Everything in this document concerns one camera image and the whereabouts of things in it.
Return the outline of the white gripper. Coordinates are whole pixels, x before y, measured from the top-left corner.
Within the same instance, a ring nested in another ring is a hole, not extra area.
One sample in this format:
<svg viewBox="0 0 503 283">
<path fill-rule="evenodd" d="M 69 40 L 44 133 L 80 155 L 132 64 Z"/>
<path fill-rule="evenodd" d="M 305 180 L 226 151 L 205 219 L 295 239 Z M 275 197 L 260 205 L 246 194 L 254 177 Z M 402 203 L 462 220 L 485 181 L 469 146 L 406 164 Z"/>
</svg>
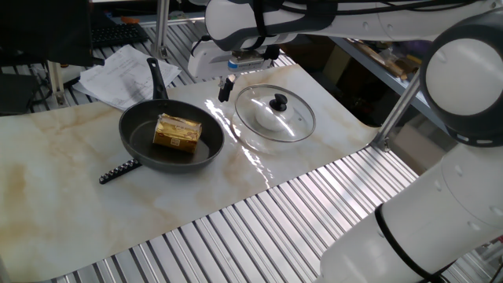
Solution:
<svg viewBox="0 0 503 283">
<path fill-rule="evenodd" d="M 219 83 L 218 100 L 229 100 L 231 89 L 237 77 L 229 69 L 230 51 L 221 50 L 212 40 L 193 43 L 189 57 L 188 71 L 195 78 L 227 76 Z"/>
</svg>

